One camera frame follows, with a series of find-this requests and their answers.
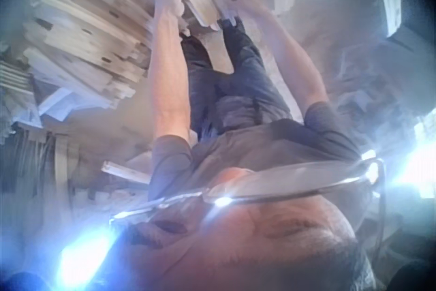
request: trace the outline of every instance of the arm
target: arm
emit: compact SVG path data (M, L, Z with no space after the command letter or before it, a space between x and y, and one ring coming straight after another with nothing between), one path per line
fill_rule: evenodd
M189 140L191 108L188 72L178 35L181 0L155 0L153 49L149 69L155 138L165 135Z
M231 6L251 16L263 31L266 45L303 116L312 104L328 102L321 74L312 60L260 0L236 0Z

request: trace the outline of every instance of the gray t-shirt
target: gray t-shirt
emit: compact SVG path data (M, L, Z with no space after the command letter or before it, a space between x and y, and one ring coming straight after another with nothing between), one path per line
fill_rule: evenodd
M153 145L149 200L207 186L216 174L229 167L261 171L303 162L357 162L360 153L338 122L330 106L320 102L308 109L304 125L282 119L229 131L192 149L178 136L158 138ZM325 198L357 229L371 195L368 183L327 194Z

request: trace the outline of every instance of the t-shirt sleeve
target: t-shirt sleeve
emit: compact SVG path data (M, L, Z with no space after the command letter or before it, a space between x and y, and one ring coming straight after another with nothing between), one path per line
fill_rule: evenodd
M305 126L330 142L332 147L346 149L350 159L360 159L358 147L347 136L341 119L329 103L317 102L310 106L306 111Z
M167 196L175 180L189 174L192 164L191 147L179 136L162 136L153 143L152 163L149 200Z

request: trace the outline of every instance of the hand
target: hand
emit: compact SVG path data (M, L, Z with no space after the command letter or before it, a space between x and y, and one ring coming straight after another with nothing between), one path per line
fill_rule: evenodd
M185 5L183 5L182 0L155 0L155 16L170 13L180 17L184 11Z
M231 10L245 13L252 18L270 14L270 10L260 0L233 0L229 4Z

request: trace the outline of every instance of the man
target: man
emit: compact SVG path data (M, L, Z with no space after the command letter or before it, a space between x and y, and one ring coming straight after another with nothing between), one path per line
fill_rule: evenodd
M213 70L196 38L180 41L181 0L156 0L150 200L277 166L360 159L306 52L258 0L230 5L264 33L305 124L292 120L240 20L235 27L222 22L234 66L226 75ZM199 138L192 149L190 128ZM313 196L217 210L188 200L132 226L100 276L114 290L372 290L353 231L369 198L364 185L332 194L334 204Z

